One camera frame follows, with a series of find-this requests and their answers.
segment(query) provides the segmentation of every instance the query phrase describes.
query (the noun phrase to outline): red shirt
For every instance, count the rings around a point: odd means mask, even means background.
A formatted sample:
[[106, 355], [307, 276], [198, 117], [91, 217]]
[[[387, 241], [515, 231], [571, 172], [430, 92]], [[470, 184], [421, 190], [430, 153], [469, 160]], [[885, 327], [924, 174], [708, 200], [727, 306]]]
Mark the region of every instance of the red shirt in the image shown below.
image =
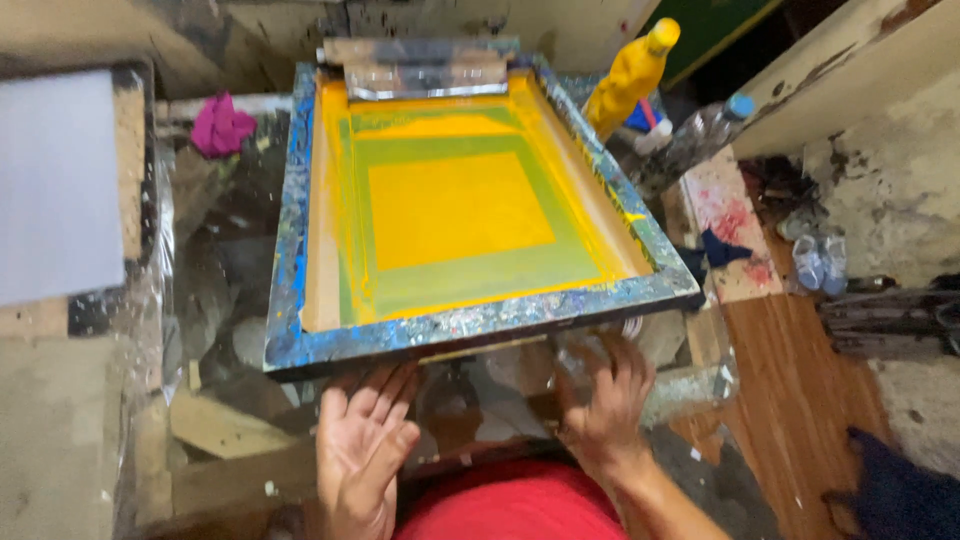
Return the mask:
[[600, 486], [561, 463], [478, 467], [417, 502], [394, 540], [627, 540]]

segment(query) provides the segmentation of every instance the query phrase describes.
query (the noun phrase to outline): yellow bottle cap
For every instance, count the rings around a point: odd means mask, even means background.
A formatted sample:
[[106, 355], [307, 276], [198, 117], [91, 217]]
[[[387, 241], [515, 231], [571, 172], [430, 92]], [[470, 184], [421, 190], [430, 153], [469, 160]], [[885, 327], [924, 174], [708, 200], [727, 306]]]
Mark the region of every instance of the yellow bottle cap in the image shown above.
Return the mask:
[[647, 34], [647, 39], [655, 42], [651, 43], [652, 49], [670, 49], [677, 44], [677, 39], [680, 39], [680, 25], [672, 18], [662, 18], [657, 21], [650, 34]]

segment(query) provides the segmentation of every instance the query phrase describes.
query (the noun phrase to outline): hand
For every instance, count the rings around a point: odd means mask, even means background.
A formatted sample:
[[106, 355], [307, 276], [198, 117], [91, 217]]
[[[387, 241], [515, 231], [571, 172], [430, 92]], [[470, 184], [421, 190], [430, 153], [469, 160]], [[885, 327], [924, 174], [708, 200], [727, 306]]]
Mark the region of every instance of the hand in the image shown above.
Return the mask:
[[396, 524], [396, 473], [420, 439], [403, 418], [417, 395], [417, 363], [373, 370], [347, 397], [357, 376], [321, 397], [317, 491], [329, 540], [390, 540]]
[[610, 364], [585, 346], [570, 346], [570, 352], [584, 360], [592, 378], [588, 405], [578, 402], [569, 374], [555, 364], [557, 393], [564, 408], [559, 436], [584, 471], [601, 483], [615, 483], [652, 461], [650, 446], [639, 428], [643, 402], [654, 386], [657, 369], [619, 333], [597, 336]]

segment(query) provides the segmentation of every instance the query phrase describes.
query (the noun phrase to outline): blue bottle cap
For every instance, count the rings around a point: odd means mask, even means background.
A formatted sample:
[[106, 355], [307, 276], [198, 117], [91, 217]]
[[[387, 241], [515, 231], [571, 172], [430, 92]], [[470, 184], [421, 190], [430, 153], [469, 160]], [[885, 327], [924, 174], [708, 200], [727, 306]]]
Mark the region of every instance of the blue bottle cap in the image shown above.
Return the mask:
[[727, 100], [725, 109], [737, 118], [743, 120], [754, 111], [754, 100], [750, 96], [735, 93]]

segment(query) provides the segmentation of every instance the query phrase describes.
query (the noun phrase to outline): yellow bottle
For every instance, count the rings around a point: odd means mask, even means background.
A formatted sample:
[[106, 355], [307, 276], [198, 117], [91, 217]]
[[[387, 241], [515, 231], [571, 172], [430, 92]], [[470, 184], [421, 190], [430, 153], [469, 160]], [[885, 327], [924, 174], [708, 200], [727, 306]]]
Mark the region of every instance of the yellow bottle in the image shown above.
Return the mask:
[[584, 104], [584, 117], [600, 142], [606, 143], [636, 103], [654, 91], [663, 77], [666, 54], [679, 37], [677, 21], [663, 18], [650, 34], [634, 39], [616, 54], [610, 75], [600, 81]]

